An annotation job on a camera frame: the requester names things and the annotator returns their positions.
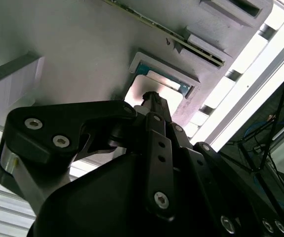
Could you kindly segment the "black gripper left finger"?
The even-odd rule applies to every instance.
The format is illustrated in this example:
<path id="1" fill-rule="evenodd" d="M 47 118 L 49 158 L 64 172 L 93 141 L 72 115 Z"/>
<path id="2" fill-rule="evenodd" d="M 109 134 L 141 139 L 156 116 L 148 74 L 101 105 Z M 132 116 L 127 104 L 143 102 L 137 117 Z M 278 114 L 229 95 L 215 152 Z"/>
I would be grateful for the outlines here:
<path id="1" fill-rule="evenodd" d="M 12 110 L 0 143 L 0 184 L 37 216 L 56 190 L 120 156 L 172 157 L 157 95 L 145 93 L 139 108 L 115 100 Z"/>

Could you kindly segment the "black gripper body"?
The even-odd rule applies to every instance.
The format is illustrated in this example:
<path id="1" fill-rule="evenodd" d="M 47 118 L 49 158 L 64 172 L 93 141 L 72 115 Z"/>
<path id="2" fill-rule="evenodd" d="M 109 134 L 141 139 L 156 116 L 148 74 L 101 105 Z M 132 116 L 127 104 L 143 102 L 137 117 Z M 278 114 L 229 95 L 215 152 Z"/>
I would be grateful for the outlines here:
<path id="1" fill-rule="evenodd" d="M 169 155 L 123 155 L 59 188 L 31 237 L 218 237 L 220 214 Z"/>

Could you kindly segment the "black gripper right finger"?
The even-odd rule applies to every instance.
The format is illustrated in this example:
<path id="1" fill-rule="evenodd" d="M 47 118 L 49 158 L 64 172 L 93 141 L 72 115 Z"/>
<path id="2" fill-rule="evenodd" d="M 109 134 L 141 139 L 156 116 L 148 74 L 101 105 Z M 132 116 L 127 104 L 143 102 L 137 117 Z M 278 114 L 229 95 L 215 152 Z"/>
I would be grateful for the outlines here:
<path id="1" fill-rule="evenodd" d="M 195 184 L 203 203 L 191 205 L 188 234 L 196 237 L 284 237 L 284 211 L 263 175 L 243 149 L 266 198 L 260 197 L 241 176 L 205 142 L 191 146 L 183 129 L 172 122 L 167 101 L 156 96 L 156 110 L 163 116 L 173 153 L 184 175 L 183 184 Z"/>

